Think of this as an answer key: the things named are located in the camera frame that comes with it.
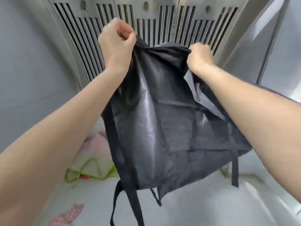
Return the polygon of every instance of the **ventilation grille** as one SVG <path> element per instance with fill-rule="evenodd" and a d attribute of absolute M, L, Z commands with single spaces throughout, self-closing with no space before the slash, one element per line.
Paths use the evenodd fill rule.
<path fill-rule="evenodd" d="M 114 17 L 130 24 L 149 46 L 196 42 L 210 46 L 216 61 L 228 40 L 245 0 L 48 0 L 54 17 L 69 36 L 88 82 L 104 69 L 98 36 Z M 85 2 L 84 9 L 79 5 Z"/>

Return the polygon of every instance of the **person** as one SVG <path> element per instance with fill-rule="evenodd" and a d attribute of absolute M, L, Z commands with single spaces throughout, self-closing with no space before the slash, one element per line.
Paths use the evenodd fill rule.
<path fill-rule="evenodd" d="M 115 18 L 98 41 L 105 70 L 0 154 L 1 225 L 33 222 L 126 76 L 136 42 L 133 28 Z M 273 177 L 300 201 L 300 104 L 224 72 L 208 46 L 190 49 L 189 68 L 211 88 Z"/>

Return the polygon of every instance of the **pink cloth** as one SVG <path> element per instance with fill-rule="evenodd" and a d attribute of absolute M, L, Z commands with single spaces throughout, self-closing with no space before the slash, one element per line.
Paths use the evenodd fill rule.
<path fill-rule="evenodd" d="M 54 218 L 48 226 L 72 226 L 73 221 L 79 216 L 84 208 L 84 204 L 74 204 L 72 208 Z"/>

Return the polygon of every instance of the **shiny black fabric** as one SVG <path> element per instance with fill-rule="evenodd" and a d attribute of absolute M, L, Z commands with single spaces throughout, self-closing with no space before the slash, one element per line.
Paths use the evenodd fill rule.
<path fill-rule="evenodd" d="M 180 45 L 149 48 L 138 40 L 103 113 L 128 196 L 157 187 L 161 200 L 252 149 L 210 88 L 188 70 L 189 53 Z M 137 204 L 131 206 L 135 212 Z"/>

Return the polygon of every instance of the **hand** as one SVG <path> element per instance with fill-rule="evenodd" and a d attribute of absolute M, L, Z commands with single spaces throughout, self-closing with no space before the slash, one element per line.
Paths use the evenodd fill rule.
<path fill-rule="evenodd" d="M 187 64 L 190 70 L 202 78 L 208 66 L 215 66 L 213 55 L 208 45 L 197 43 L 189 47 L 191 53 L 188 56 Z"/>
<path fill-rule="evenodd" d="M 133 28 L 119 18 L 114 18 L 98 37 L 105 69 L 122 73 L 129 70 L 136 34 Z"/>

